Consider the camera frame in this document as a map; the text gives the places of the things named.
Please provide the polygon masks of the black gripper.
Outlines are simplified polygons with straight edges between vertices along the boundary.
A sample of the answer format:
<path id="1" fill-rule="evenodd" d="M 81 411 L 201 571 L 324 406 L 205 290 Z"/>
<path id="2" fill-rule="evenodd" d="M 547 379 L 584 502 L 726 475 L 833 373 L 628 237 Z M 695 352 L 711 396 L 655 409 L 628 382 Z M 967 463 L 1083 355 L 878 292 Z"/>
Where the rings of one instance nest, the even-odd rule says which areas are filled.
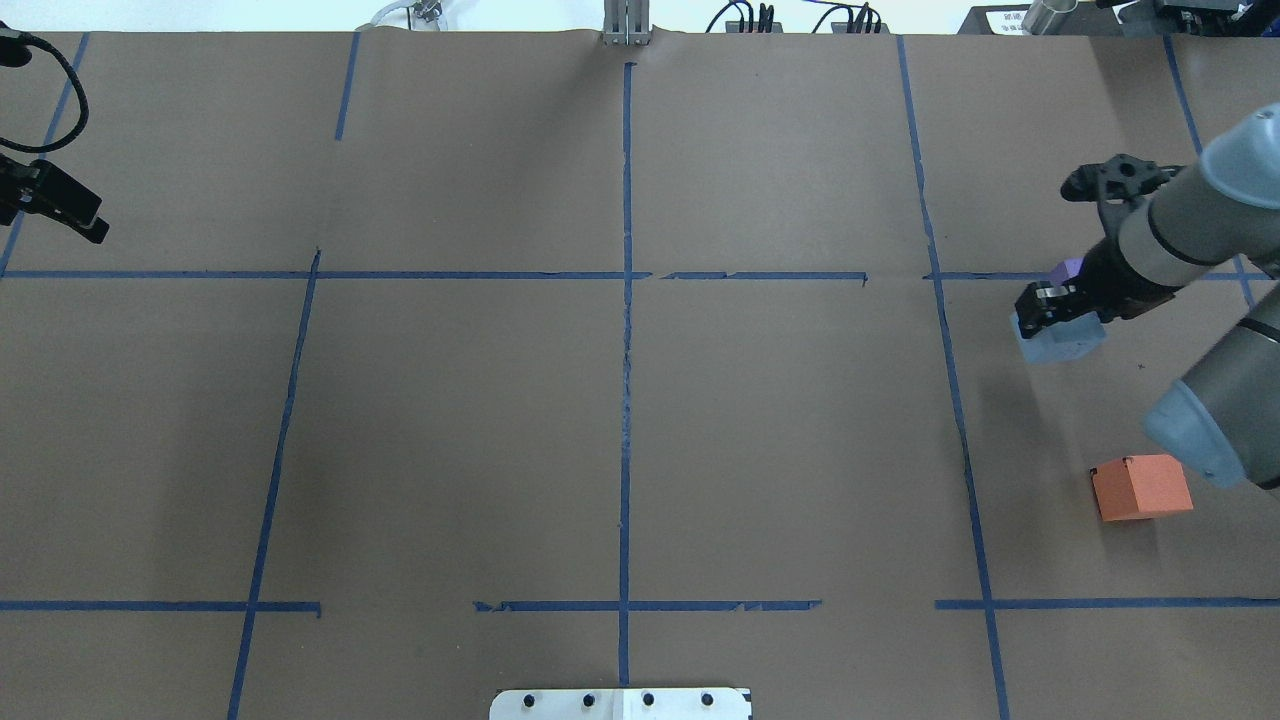
<path id="1" fill-rule="evenodd" d="M 1 156 L 1 224 L 20 213 L 46 217 L 91 243 L 102 243 L 110 225 L 99 211 L 102 199 L 60 167 L 35 159 L 24 163 Z"/>
<path id="2" fill-rule="evenodd" d="M 1015 328 L 1020 336 L 1094 313 L 1102 323 L 1137 318 L 1172 300 L 1187 286 L 1167 268 L 1140 269 L 1121 247 L 1126 223 L 1147 233 L 1157 251 L 1166 249 L 1152 229 L 1148 197 L 1172 181 L 1181 165 L 1161 165 L 1128 154 L 1078 167 L 1060 187 L 1069 202 L 1093 202 L 1103 238 L 1083 258 L 1082 269 L 1066 284 L 1030 282 L 1015 300 Z"/>

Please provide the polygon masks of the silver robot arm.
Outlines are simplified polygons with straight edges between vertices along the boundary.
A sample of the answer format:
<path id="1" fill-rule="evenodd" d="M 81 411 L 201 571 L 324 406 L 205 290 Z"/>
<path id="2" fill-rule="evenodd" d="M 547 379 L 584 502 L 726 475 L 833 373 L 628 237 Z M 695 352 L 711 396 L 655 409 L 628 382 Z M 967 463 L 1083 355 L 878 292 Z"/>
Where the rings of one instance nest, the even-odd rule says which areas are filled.
<path id="1" fill-rule="evenodd" d="M 1142 419 L 1155 448 L 1220 488 L 1277 493 L 1277 104 L 1183 164 L 1130 154 L 1070 172 L 1100 240 L 1062 279 L 1028 283 L 1009 323 L 1029 363 L 1088 354 L 1114 324 L 1157 316 L 1158 348 L 1198 340 Z"/>

